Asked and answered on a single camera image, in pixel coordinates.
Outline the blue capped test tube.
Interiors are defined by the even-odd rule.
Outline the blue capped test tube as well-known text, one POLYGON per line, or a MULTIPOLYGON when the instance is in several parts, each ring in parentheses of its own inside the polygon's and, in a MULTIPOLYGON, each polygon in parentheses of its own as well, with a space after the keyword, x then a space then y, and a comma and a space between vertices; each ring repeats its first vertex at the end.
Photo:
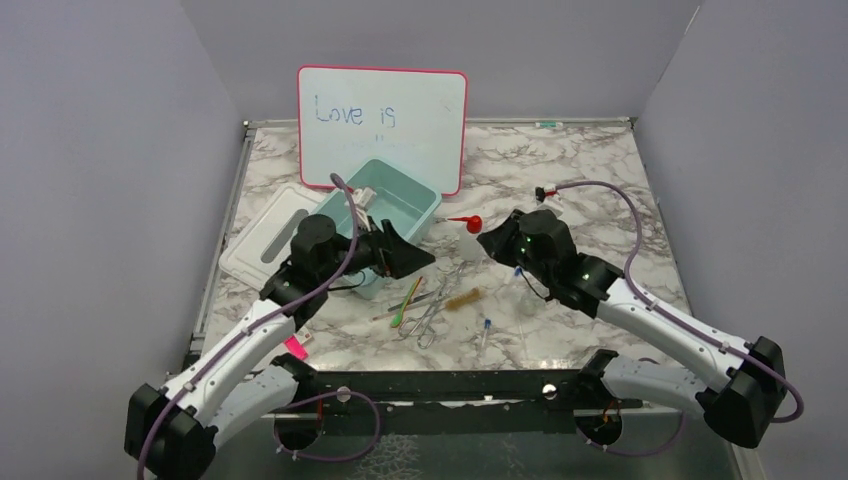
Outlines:
POLYGON ((488 339, 488 335, 489 335, 489 332, 490 332, 490 329, 491 329, 491 325, 492 325, 492 323, 491 323, 491 320, 489 318, 485 318, 483 320, 482 331, 481 331, 480 341, 479 341, 479 346, 478 346, 478 355, 479 356, 483 356, 483 354, 485 352, 487 339, 488 339))
POLYGON ((510 292, 518 292, 521 293, 524 280, 523 280, 523 272, 520 267, 515 267, 506 277, 504 282, 505 287, 510 292))

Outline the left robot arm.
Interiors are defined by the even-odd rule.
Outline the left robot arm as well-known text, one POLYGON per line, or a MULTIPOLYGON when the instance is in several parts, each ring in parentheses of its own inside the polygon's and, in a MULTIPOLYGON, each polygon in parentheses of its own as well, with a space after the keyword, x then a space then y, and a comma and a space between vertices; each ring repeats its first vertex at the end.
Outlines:
POLYGON ((298 411, 313 401, 314 371, 292 354, 246 375, 276 346, 294 336, 323 306, 341 276, 371 270, 400 279, 434 263, 433 254, 404 240, 390 221, 369 221, 340 235, 323 214, 304 218, 290 256, 268 280, 259 301, 206 355, 159 388, 140 386, 131 396, 124 449, 136 474, 199 479, 217 450, 265 413, 298 411))

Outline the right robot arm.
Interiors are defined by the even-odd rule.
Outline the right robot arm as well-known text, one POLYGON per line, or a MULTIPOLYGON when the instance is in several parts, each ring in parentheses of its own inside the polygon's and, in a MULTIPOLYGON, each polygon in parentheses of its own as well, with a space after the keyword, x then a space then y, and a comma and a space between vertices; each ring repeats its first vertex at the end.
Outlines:
POLYGON ((499 264, 518 267, 549 299, 625 329, 679 362, 645 365, 621 354, 597 354, 577 380, 579 398, 600 407, 613 397, 646 400, 699 415, 718 436, 756 448, 788 389, 783 352, 773 340, 754 342, 716 330, 631 287, 624 272, 578 252, 568 226, 547 209, 513 211, 478 243, 499 264))

